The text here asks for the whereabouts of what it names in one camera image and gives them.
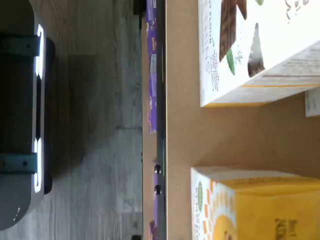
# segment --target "snack box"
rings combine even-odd
[[[156,1],[146,2],[146,37],[149,61],[148,123],[149,133],[157,131],[157,28]]]
[[[304,93],[305,96],[305,116],[320,116],[320,87],[313,88]]]
[[[200,104],[256,106],[320,86],[318,0],[198,0]]]
[[[191,169],[193,240],[320,239],[320,181],[277,171]]]

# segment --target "purple box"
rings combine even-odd
[[[149,98],[147,119],[149,133],[157,131],[157,11],[156,0],[146,1],[146,37],[149,57]]]

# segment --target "gray floor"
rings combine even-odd
[[[46,83],[54,185],[0,240],[142,233],[141,39],[132,0],[31,0],[57,61]]]

